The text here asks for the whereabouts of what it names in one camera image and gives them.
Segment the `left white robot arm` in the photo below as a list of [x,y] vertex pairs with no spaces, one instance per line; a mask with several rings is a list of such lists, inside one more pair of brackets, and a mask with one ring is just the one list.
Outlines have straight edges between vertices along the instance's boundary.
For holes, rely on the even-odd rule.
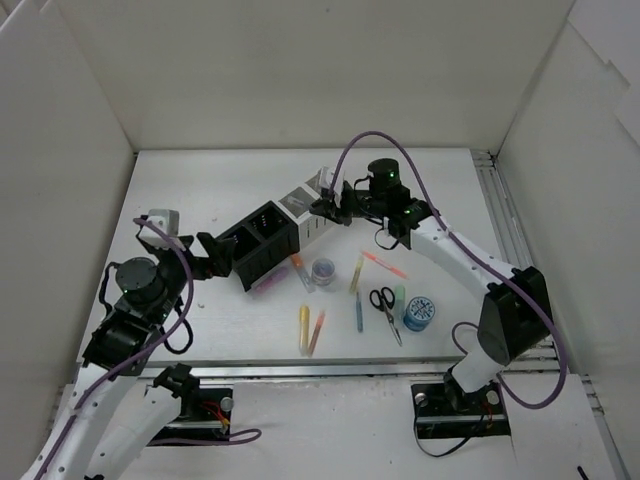
[[105,279],[122,292],[93,332],[74,389],[26,479],[116,479],[175,419],[201,410],[200,382],[188,365],[156,377],[129,424],[105,431],[151,354],[186,320],[197,281],[231,273],[232,240],[205,232],[175,236],[141,222],[144,257],[113,262]]

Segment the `green highlighter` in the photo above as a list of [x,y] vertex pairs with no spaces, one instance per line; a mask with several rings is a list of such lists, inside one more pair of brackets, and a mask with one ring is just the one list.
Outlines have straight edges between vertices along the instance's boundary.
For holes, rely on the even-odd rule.
[[399,328],[403,323],[406,303],[406,289],[403,284],[398,284],[394,288],[394,296],[394,324],[397,328]]

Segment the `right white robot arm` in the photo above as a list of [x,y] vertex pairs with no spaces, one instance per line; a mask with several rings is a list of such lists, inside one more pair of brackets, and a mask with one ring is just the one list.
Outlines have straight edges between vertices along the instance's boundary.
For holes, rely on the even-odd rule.
[[311,213],[348,226],[355,218],[377,221],[399,244],[433,261],[481,303],[476,345],[445,376],[445,405],[464,412],[479,391],[513,360],[545,339],[552,323],[546,283],[534,267],[503,262],[472,243],[455,241],[448,224],[424,200],[413,197],[391,158],[372,161],[358,189],[324,167],[320,197]]

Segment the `yellow thin pen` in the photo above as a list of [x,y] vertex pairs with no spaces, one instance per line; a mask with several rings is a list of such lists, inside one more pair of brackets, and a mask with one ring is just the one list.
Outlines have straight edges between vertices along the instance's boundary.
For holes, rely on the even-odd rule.
[[354,268],[354,273],[352,276],[352,280],[350,282],[350,286],[349,286],[349,293],[351,295],[355,295],[357,290],[358,290],[358,283],[359,283],[359,279],[361,276],[361,271],[363,269],[364,266],[364,256],[362,254],[360,254],[358,256],[355,268]]

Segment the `yellow cap highlighter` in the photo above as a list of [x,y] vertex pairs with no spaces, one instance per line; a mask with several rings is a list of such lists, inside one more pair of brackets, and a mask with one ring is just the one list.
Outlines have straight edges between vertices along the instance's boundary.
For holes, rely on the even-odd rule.
[[299,351],[302,355],[306,355],[308,351],[309,317],[309,307],[307,305],[302,305],[299,309]]

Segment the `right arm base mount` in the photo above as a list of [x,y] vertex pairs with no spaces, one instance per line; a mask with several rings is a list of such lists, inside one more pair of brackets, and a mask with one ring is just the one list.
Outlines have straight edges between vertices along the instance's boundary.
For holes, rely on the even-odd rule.
[[414,438],[431,458],[449,457],[473,440],[511,435],[504,398],[494,380],[466,394],[446,374],[439,382],[413,383],[411,398]]

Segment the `blue thin pen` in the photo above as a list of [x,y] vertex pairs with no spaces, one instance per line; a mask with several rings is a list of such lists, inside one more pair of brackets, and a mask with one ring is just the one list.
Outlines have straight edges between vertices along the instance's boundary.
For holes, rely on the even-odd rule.
[[355,316],[356,316],[356,329],[358,333],[364,332],[364,320],[362,310],[362,300],[359,290],[355,293]]

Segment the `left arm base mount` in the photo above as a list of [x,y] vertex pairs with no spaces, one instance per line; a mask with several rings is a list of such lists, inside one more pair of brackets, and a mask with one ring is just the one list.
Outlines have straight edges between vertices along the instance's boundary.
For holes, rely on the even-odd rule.
[[147,447],[230,445],[231,414],[222,401],[233,399],[232,389],[204,387],[191,370],[183,363],[169,366],[146,386],[151,405],[158,407],[162,395],[172,401],[172,417],[153,431]]

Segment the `orange short pen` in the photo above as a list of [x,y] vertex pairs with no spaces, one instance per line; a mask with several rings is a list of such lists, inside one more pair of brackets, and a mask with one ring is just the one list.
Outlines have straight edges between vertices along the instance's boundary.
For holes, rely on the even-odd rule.
[[309,344],[308,344],[308,348],[307,348],[307,356],[308,357],[312,357],[314,352],[315,352],[315,349],[316,349],[316,346],[317,346],[317,342],[318,342],[322,327],[324,325],[325,318],[326,318],[326,311],[325,310],[321,310],[319,315],[318,315],[318,317],[317,317],[317,320],[316,320],[316,323],[315,323],[315,326],[314,326],[314,329],[313,329],[313,332],[312,332],[312,336],[311,336],[311,339],[310,339]]

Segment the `orange thin pen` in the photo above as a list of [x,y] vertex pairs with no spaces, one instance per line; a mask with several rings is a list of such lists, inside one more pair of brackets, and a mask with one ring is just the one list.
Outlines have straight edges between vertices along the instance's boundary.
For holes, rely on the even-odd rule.
[[372,254],[370,252],[364,251],[364,250],[361,251],[361,254],[366,259],[368,259],[368,260],[374,262],[375,264],[381,266],[382,268],[384,268],[387,271],[391,272],[392,274],[398,276],[399,278],[408,279],[408,275],[405,272],[403,272],[399,268],[391,265],[390,263],[384,261],[383,259],[379,258],[378,256],[376,256],[376,255],[374,255],[374,254]]

